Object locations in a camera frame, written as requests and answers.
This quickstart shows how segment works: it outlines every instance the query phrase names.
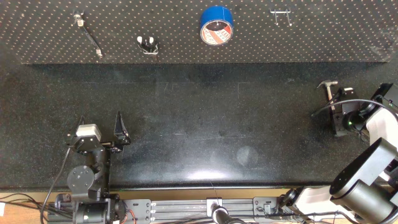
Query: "blue tape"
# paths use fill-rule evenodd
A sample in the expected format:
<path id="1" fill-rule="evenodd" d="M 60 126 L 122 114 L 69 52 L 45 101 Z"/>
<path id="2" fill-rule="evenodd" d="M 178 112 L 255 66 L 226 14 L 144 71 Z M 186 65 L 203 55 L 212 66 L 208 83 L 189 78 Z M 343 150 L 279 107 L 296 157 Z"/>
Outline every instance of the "blue tape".
<path id="1" fill-rule="evenodd" d="M 212 22 L 217 22 L 216 25 L 224 28 L 216 30 Z M 200 37 L 206 44 L 225 44 L 232 37 L 233 26 L 232 13 L 229 9 L 223 6 L 209 7 L 200 18 Z"/>

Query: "hammer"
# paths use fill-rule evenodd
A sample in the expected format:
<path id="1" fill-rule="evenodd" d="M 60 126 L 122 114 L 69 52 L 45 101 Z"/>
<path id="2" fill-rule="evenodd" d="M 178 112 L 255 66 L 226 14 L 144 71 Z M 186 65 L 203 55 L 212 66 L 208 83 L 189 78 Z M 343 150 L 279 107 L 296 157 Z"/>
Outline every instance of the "hammer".
<path id="1" fill-rule="evenodd" d="M 322 85 L 325 85 L 326 90 L 327 90 L 327 92 L 328 92 L 328 99 L 329 99 L 329 101 L 330 101 L 330 100 L 333 98 L 332 95 L 331 95 L 330 87 L 331 87 L 332 85 L 337 85 L 337 84 L 338 84 L 338 81 L 325 80 L 325 81 L 321 82 L 321 83 L 318 85 L 317 88 L 319 88 L 319 87 L 322 86 Z"/>

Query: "perforated board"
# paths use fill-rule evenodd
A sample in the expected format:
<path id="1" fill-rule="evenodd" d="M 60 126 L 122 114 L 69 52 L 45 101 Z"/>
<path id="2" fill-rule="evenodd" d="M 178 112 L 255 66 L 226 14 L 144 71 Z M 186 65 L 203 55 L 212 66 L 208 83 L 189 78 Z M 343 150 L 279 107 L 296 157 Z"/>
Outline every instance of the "perforated board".
<path id="1" fill-rule="evenodd" d="M 214 5 L 234 19 L 232 39 L 218 47 L 199 35 Z M 0 9 L 0 41 L 21 63 L 385 62 L 398 44 L 391 0 L 2 0 Z M 283 14 L 276 25 L 271 9 L 290 9 L 292 26 Z M 74 10 L 84 10 L 104 59 L 73 24 Z M 159 41 L 157 60 L 139 50 L 138 35 Z"/>

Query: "white paper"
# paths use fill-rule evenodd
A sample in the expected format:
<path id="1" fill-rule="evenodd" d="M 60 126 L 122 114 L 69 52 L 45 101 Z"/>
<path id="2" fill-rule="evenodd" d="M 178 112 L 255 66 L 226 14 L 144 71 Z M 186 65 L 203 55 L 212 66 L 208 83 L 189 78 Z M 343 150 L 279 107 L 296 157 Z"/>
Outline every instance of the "white paper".
<path id="1" fill-rule="evenodd" d="M 6 206 L 5 203 L 0 203 L 0 217 L 4 216 L 4 207 Z"/>

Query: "black table surface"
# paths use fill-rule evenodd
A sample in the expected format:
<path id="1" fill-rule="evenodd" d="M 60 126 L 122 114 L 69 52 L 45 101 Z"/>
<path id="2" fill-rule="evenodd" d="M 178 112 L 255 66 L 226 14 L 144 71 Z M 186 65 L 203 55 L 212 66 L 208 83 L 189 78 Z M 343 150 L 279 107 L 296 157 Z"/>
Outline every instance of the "black table surface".
<path id="1" fill-rule="evenodd" d="M 368 145 L 333 136 L 326 79 L 369 99 L 390 63 L 14 65 L 0 74 L 0 190 L 47 190 L 84 115 L 103 136 L 122 112 L 132 144 L 111 159 L 113 190 L 329 184 Z M 84 164 L 71 154 L 56 190 Z"/>

